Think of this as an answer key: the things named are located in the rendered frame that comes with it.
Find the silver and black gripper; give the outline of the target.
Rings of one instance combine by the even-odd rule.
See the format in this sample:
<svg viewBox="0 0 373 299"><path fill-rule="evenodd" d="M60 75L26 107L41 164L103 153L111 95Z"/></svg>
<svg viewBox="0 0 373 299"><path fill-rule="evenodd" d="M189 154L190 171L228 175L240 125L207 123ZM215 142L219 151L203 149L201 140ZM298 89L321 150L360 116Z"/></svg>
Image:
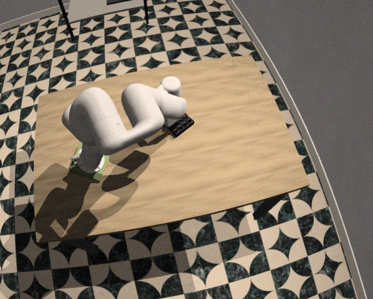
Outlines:
<svg viewBox="0 0 373 299"><path fill-rule="evenodd" d="M164 125L163 125L163 127L167 126L170 129L174 130L174 127L177 128L177 121L178 120L174 120L174 119L170 119L170 118L164 118Z"/></svg>

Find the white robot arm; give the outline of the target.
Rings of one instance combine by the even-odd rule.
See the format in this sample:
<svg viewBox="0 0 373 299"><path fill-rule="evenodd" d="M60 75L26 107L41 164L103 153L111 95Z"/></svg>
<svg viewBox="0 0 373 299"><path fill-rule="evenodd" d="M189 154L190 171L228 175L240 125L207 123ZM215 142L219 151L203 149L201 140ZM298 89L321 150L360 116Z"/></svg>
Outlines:
<svg viewBox="0 0 373 299"><path fill-rule="evenodd" d="M126 130L110 96L98 87L84 90L64 111L63 125L83 143L78 155L70 159L77 159L74 165L86 173L98 172L104 155L154 135L163 127L164 118L178 120L187 109L186 100L181 98L181 83L172 76L162 79L157 89L140 83L127 86L121 102L133 127L130 130Z"/></svg>

